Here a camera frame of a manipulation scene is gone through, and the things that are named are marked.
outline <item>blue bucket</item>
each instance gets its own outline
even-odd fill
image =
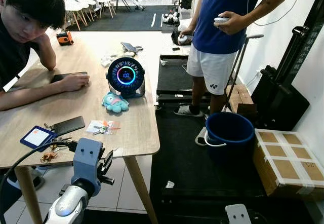
[[[205,142],[216,162],[236,160],[254,137],[254,126],[239,114],[216,113],[207,118]]]

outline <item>blue plush toy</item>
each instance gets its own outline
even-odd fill
[[[112,92],[108,92],[102,99],[102,106],[105,106],[107,110],[119,113],[122,110],[128,110],[128,101],[123,99],[122,96],[118,96]]]

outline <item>table leg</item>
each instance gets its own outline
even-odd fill
[[[151,223],[158,223],[157,218],[154,212],[154,208],[148,194],[141,170],[138,166],[136,157],[124,157],[125,164],[128,171],[130,172],[131,178],[135,185],[138,195],[140,196],[142,203],[147,211],[148,217],[151,220]]]
[[[34,224],[42,224],[41,211],[29,167],[17,167],[15,172],[32,221]]]

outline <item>blue card holder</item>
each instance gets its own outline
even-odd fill
[[[55,137],[56,133],[40,126],[34,126],[24,137],[21,138],[20,142],[30,148],[35,149],[43,144],[49,143]]]

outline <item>man's arm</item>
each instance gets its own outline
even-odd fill
[[[39,55],[42,65],[49,71],[53,70],[56,66],[56,55],[48,35],[44,33],[43,35],[34,39],[32,42],[37,43],[39,46],[39,51],[37,51],[37,54]]]
[[[184,36],[184,35],[191,35],[194,30],[196,29],[196,26],[197,26],[197,22],[198,22],[198,17],[199,17],[199,13],[200,13],[200,7],[201,7],[201,0],[198,0],[198,3],[197,3],[197,7],[196,7],[196,10],[193,14],[193,17],[192,17],[192,20],[191,20],[191,23],[190,25],[188,26],[187,29],[185,29],[184,31],[182,31],[180,33],[180,37]]]
[[[89,76],[85,74],[72,74],[63,80],[34,89],[22,89],[13,92],[0,92],[0,111],[29,104],[45,97],[66,91],[75,91],[86,85]]]
[[[241,16],[234,12],[225,11],[220,17],[229,17],[230,19],[222,24],[214,23],[221,31],[228,35],[235,34],[240,30],[248,27],[254,21],[269,14],[278,7],[284,0],[262,0],[260,4],[248,14]]]

